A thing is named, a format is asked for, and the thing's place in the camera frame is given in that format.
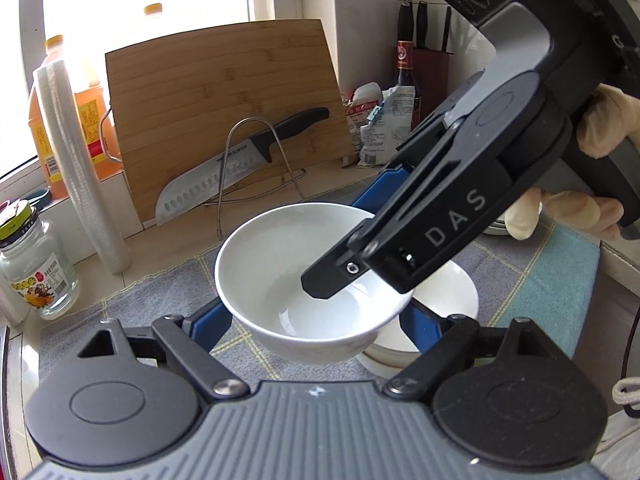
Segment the gloved right hand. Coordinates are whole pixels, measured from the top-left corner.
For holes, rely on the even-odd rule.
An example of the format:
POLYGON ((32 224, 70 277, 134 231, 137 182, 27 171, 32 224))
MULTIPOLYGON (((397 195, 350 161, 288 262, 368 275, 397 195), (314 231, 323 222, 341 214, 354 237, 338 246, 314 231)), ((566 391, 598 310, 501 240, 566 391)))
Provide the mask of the gloved right hand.
MULTIPOLYGON (((600 159, 611 154, 623 140, 639 145, 639 100, 622 90, 601 84, 593 92, 594 104, 582 116, 577 129, 578 146, 587 156, 600 159)), ((600 240, 618 240, 624 206, 619 200, 578 191, 549 193, 530 188, 503 214, 508 233, 527 240, 538 224, 538 210, 570 229, 600 240)))

